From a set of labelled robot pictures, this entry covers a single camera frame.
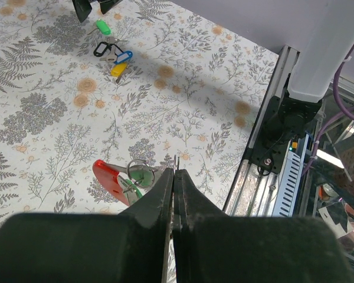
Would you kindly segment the green key tag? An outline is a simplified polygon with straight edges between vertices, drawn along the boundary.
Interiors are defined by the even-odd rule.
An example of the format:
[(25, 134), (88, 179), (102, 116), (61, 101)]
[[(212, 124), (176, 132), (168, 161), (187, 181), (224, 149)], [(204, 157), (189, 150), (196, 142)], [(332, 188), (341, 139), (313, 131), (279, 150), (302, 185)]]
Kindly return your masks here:
[(108, 24), (102, 19), (99, 19), (99, 20), (96, 21), (96, 28), (103, 35), (110, 35), (112, 33), (110, 27), (108, 26)]

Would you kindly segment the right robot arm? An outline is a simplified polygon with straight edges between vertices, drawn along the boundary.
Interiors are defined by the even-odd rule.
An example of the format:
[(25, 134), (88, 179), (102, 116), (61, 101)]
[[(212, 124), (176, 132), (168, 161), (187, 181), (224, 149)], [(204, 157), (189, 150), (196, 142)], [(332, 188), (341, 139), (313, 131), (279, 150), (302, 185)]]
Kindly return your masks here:
[(301, 136), (322, 106), (328, 86), (342, 114), (354, 121), (338, 93), (343, 66), (354, 50), (354, 1), (332, 1), (316, 25), (285, 82), (278, 110), (264, 118), (253, 150), (259, 160), (272, 159), (279, 146)]

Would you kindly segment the aluminium front rail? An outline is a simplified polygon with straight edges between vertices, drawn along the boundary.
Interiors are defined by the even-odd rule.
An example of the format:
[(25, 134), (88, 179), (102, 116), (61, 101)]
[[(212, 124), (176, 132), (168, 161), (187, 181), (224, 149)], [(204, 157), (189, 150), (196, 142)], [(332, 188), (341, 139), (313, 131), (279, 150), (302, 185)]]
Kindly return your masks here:
[(271, 105), (273, 97), (281, 97), (284, 83), (296, 63), (299, 52), (285, 45), (278, 55), (250, 139), (222, 209), (230, 216), (271, 216), (277, 199), (281, 174), (263, 171), (259, 161), (254, 157), (254, 149), (262, 122), (266, 117), (267, 107)]

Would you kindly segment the red handled carabiner keyring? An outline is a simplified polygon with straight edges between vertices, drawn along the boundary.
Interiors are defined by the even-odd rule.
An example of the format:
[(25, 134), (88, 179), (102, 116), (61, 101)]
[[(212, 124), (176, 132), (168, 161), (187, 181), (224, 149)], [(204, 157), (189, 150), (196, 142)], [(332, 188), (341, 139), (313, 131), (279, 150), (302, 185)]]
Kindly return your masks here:
[[(125, 167), (123, 166), (118, 166), (115, 164), (109, 164), (104, 162), (103, 160), (96, 160), (93, 164), (93, 173), (98, 180), (98, 182), (103, 186), (103, 188), (109, 192), (115, 199), (118, 201), (122, 202), (126, 206), (131, 206), (129, 205), (128, 201), (126, 200), (123, 190), (121, 189), (119, 182), (118, 182), (118, 176), (122, 175), (125, 179), (127, 178), (128, 175), (128, 170), (131, 166), (135, 165), (142, 165), (142, 166), (147, 166), (150, 167), (154, 173), (155, 173), (155, 182), (151, 186), (155, 185), (155, 183), (158, 181), (158, 179), (162, 175), (162, 171), (149, 166), (145, 160), (142, 159), (133, 159), (131, 160)], [(139, 189), (142, 193), (144, 190), (145, 192), (148, 192), (151, 190), (144, 190), (144, 189)]]

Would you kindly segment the yellow key tag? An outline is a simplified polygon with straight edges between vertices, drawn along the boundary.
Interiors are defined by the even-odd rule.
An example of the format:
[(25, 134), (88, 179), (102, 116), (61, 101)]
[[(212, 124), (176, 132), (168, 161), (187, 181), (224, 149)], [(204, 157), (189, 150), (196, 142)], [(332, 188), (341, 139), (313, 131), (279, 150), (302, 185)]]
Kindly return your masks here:
[(120, 63), (120, 64), (116, 64), (111, 69), (110, 74), (111, 74), (112, 77), (120, 77), (124, 73), (126, 68), (127, 68), (127, 63), (126, 62), (123, 62), (123, 63)]

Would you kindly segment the green tagged key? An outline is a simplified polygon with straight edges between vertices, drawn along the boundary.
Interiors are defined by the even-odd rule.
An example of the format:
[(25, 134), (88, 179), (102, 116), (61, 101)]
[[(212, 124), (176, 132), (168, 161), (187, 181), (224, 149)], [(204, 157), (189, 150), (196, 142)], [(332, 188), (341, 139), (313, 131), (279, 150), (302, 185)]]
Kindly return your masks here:
[(148, 190), (154, 184), (155, 173), (150, 167), (135, 165), (129, 168), (126, 179), (119, 175), (118, 182), (129, 205), (132, 205), (143, 196), (139, 189)]

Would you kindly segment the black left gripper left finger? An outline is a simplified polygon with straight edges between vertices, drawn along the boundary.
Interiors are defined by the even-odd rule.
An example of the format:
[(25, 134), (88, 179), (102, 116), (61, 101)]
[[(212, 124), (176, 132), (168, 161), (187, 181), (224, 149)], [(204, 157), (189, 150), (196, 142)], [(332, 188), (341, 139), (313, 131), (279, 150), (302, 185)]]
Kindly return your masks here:
[(0, 228), (0, 282), (165, 282), (174, 171), (117, 215), (19, 213)]

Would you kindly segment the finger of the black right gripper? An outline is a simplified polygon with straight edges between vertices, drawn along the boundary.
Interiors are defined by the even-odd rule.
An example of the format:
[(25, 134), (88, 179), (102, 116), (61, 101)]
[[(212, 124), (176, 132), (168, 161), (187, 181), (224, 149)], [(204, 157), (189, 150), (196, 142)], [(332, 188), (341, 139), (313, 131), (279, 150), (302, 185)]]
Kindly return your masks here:
[(106, 14), (120, 2), (121, 0), (99, 0), (101, 13)]
[(76, 15), (80, 23), (84, 22), (91, 12), (89, 0), (72, 0)]

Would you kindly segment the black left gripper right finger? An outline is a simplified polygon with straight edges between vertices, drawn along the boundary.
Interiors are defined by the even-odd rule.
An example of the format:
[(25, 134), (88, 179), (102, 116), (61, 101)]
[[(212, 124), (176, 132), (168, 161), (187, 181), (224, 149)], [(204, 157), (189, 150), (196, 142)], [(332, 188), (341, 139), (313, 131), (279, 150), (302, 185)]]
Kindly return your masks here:
[(333, 232), (316, 218), (236, 217), (177, 170), (173, 185), (178, 282), (353, 282)]

